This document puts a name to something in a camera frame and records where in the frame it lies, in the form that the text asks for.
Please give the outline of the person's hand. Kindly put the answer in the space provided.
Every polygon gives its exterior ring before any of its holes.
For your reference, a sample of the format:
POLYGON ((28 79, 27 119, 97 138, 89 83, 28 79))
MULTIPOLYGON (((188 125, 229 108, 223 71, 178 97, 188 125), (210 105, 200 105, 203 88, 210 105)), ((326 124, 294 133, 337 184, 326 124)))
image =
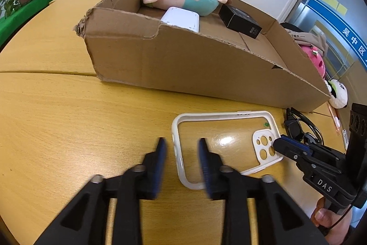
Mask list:
MULTIPOLYGON (((335 214, 334 212, 327 210, 324 208, 325 198, 321 197, 316 204, 316 208, 313 211, 310 220, 318 226, 324 226, 326 228, 330 228, 334 225, 342 216, 335 214)), ((350 223, 352 219, 352 211, 344 216, 344 218, 332 229, 329 230, 329 233, 325 236, 328 244, 331 245, 339 245, 344 242, 346 235, 348 233, 350 223)))

